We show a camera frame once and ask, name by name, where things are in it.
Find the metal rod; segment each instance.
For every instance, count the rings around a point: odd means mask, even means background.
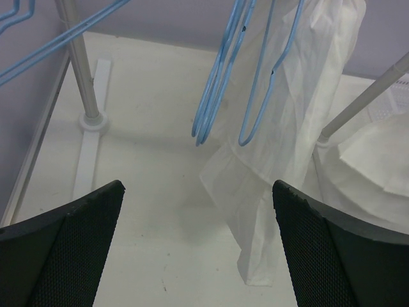
[[[79,23],[80,19],[75,0],[56,0],[56,6],[66,30]],[[85,115],[91,122],[97,122],[100,113],[96,104],[93,80],[82,35],[68,44],[68,52],[70,53],[72,68],[84,104]]]
[[[383,75],[360,94],[348,107],[339,113],[327,126],[322,129],[320,141],[328,140],[331,135],[350,121],[363,108],[370,104],[376,97],[394,84],[409,70],[409,52],[398,62],[393,64]]]

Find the crumpled white fabric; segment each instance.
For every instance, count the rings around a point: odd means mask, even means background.
[[[341,160],[387,193],[409,197],[409,113],[373,122],[339,144]]]
[[[300,188],[325,124],[344,64],[355,45],[364,0],[306,0],[294,44],[278,69],[275,90],[254,139],[238,145],[271,0],[259,0],[237,57],[212,136],[222,146],[201,180],[242,252],[247,285],[272,285],[281,238],[272,204],[277,179]],[[293,23],[297,0],[277,0],[254,96],[256,117]]]

